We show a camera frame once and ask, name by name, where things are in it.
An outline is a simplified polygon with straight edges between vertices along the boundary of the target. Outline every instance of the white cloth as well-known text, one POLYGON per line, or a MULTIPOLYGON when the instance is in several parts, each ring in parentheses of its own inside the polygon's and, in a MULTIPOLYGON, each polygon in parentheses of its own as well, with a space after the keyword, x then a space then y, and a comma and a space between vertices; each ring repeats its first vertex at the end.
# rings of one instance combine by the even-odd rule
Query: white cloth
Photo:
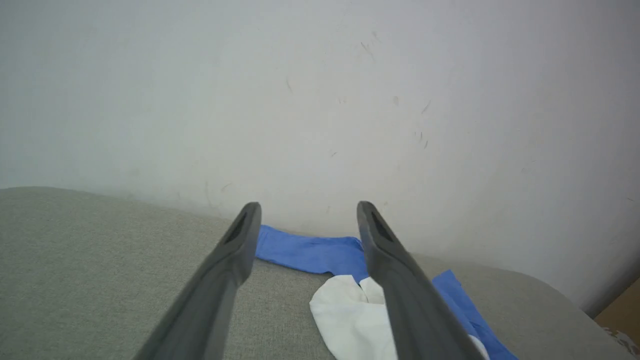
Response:
MULTIPOLYGON (((358 286, 351 275, 334 276, 309 302, 329 351, 337 360, 396 360, 396 345, 382 287, 367 277, 358 286)), ((485 359, 484 345, 471 336, 485 359)))

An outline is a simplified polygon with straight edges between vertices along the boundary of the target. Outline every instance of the gray fabric surface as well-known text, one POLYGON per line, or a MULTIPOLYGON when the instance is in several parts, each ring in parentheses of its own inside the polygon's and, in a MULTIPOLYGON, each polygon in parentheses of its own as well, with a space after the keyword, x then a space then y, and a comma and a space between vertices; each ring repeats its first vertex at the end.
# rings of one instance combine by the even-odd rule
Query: gray fabric surface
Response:
MULTIPOLYGON (((0 190, 0 358, 131 358, 229 224, 71 190, 0 190)), ((416 260, 430 277, 452 268, 521 359, 631 359, 540 281, 416 260)), ((256 260, 225 357, 331 359, 308 307, 327 278, 256 260)))

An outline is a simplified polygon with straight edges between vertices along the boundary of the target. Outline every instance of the white wall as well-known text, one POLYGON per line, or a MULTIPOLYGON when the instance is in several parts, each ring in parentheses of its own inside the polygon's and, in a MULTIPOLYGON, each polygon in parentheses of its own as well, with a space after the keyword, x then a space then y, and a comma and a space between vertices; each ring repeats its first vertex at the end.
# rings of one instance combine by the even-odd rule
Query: white wall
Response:
POLYGON ((588 309, 640 258, 637 1, 3 1, 0 188, 356 234, 588 309))

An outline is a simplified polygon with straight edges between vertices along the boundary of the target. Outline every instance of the blue cloth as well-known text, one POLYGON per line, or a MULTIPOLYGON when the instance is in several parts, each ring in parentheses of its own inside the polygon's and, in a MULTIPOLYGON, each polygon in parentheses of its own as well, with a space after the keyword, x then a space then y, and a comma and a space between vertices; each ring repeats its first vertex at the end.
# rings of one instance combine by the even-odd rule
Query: blue cloth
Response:
POLYGON ((369 277, 362 244, 351 236, 313 238, 262 225, 255 256, 312 274, 353 275, 356 283, 369 277))
MULTIPOLYGON (((362 244, 350 236, 315 238, 262 225, 255 256, 312 274, 352 275, 358 284, 369 276, 362 244)), ((491 360, 516 359, 489 328, 451 270, 434 277, 432 283, 467 333, 482 342, 491 360)))
POLYGON ((482 318, 474 303, 465 293, 453 271, 447 270, 434 277, 432 283, 467 333, 480 339, 491 360, 517 359, 498 340, 489 324, 482 318))

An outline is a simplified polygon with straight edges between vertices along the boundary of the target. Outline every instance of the wall mark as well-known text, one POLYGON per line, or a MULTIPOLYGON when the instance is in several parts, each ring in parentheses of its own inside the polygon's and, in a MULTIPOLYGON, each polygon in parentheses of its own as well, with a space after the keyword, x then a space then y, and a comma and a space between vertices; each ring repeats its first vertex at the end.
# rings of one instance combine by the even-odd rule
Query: wall mark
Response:
POLYGON ((373 53, 371 52, 371 50, 369 50, 369 46, 363 44, 362 42, 360 42, 360 45, 362 45, 362 49, 364 49, 364 51, 366 51, 367 54, 371 56, 371 60, 373 60, 373 62, 376 63, 376 58, 373 57, 373 53))
POLYGON ((431 105, 431 100, 429 100, 429 104, 427 104, 427 106, 425 106, 424 109, 422 109, 422 112, 420 114, 424 114, 424 112, 427 111, 427 109, 429 108, 429 105, 431 105))

